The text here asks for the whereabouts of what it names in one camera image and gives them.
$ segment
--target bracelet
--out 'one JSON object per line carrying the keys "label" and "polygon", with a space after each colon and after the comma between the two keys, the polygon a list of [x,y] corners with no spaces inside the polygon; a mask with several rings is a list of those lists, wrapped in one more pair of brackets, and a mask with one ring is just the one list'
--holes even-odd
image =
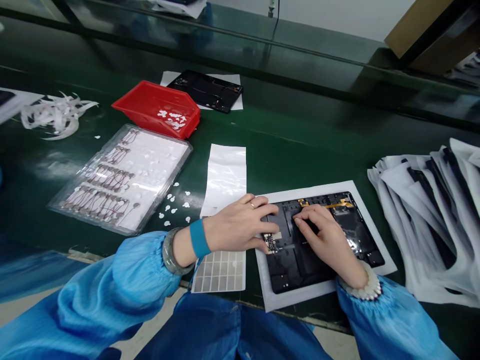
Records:
{"label": "bracelet", "polygon": [[188,274],[194,268],[194,264],[191,264],[188,267],[181,267],[177,260],[175,260],[173,252],[173,242],[175,235],[182,230],[182,227],[176,227],[168,232],[163,240],[163,247],[161,254],[163,257],[163,263],[165,264],[166,269],[173,275],[182,276]]}
{"label": "bracelet", "polygon": [[205,238],[203,219],[197,220],[190,225],[190,237],[191,245],[197,258],[201,259],[211,253]]}
{"label": "bracelet", "polygon": [[382,293],[382,287],[380,286],[380,280],[377,274],[374,273],[371,266],[365,261],[360,260],[360,264],[365,268],[368,274],[368,282],[364,288],[355,289],[349,286],[341,277],[340,285],[346,291],[347,294],[361,300],[375,300]]}

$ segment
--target white beaded bracelet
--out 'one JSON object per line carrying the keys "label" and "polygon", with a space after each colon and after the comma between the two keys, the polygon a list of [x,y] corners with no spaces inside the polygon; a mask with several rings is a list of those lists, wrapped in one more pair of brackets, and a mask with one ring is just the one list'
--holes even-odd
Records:
{"label": "white beaded bracelet", "polygon": [[382,287],[380,286],[380,280],[377,274],[374,273],[370,265],[365,261],[360,261],[368,274],[368,283],[362,289],[355,289],[349,286],[342,278],[340,278],[340,284],[345,289],[347,294],[361,300],[374,300],[382,293]]}

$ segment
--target hand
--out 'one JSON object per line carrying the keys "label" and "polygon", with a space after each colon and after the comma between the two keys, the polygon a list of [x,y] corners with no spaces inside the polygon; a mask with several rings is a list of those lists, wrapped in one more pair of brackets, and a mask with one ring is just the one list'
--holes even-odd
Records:
{"label": "hand", "polygon": [[[295,224],[310,244],[315,254],[352,288],[362,289],[369,276],[355,257],[344,231],[325,207],[318,204],[306,206],[293,216]],[[304,221],[310,220],[318,234]]]}
{"label": "hand", "polygon": [[[277,224],[260,221],[268,214],[278,213],[278,206],[269,204],[265,196],[246,194],[216,215],[203,219],[203,232],[208,248],[212,253],[219,250],[245,251],[253,248],[267,253],[267,244],[254,235],[278,233],[280,229]],[[176,233],[172,251],[177,263],[184,268],[197,259],[190,238],[190,227]]]}

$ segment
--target clear plastic tray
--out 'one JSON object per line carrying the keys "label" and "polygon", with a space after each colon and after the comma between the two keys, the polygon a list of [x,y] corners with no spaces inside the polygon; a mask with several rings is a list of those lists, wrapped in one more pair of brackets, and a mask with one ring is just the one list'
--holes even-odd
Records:
{"label": "clear plastic tray", "polygon": [[115,233],[139,234],[192,149],[187,141],[124,125],[48,208]]}

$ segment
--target person's left hand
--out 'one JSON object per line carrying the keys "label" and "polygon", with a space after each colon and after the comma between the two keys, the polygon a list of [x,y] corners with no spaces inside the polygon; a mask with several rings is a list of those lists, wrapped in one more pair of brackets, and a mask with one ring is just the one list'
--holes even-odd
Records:
{"label": "person's left hand", "polygon": [[246,194],[214,216],[203,219],[203,231],[210,251],[245,251],[257,248],[268,252],[261,233],[278,233],[279,226],[261,221],[268,214],[279,213],[276,205],[269,204],[265,196]]}

